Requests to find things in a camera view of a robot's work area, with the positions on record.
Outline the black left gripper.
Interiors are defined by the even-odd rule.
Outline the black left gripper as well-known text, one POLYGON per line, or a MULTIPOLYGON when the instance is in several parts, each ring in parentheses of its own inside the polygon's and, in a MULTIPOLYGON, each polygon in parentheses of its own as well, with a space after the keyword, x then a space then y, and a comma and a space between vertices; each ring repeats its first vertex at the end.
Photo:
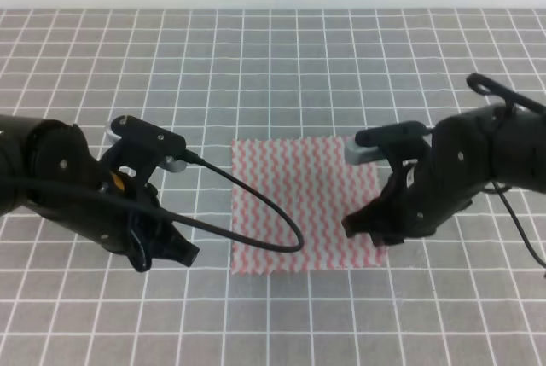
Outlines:
POLYGON ((151 269, 152 257, 190 267, 200 249, 159 216, 158 191, 149 182, 157 167, 116 167, 105 154, 95 159, 76 125, 26 121, 25 206, 127 255, 139 273, 151 269))

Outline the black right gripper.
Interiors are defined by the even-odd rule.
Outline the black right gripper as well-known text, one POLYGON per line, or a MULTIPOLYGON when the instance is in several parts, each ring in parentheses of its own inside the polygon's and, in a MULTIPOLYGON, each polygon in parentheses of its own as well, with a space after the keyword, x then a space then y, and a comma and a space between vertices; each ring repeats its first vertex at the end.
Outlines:
POLYGON ((392 168, 378 198, 342 219, 347 238, 367 234, 375 248, 434 235, 492 179, 493 118, 452 116, 428 129, 419 122, 387 128, 377 147, 392 168))

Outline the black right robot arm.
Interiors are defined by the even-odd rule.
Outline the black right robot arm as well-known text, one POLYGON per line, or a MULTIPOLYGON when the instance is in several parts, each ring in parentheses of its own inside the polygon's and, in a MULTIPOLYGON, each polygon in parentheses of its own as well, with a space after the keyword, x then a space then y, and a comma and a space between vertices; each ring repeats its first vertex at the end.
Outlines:
POLYGON ((545 118, 503 105, 459 113, 432 129, 407 121, 359 131, 346 161, 387 160, 380 195, 345 216, 349 238, 370 235, 377 247, 429 237, 468 208, 488 183, 545 190, 545 118))

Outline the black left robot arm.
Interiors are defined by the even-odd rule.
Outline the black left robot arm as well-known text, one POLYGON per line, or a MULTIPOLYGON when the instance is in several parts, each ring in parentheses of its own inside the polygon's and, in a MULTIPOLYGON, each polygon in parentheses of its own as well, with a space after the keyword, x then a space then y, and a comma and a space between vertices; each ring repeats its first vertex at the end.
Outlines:
POLYGON ((199 252, 160 214, 156 168, 184 169, 183 137, 133 116, 109 127, 100 158, 83 131, 53 119, 1 118, 1 213, 20 206, 127 257, 138 272, 154 259, 194 263, 199 252))

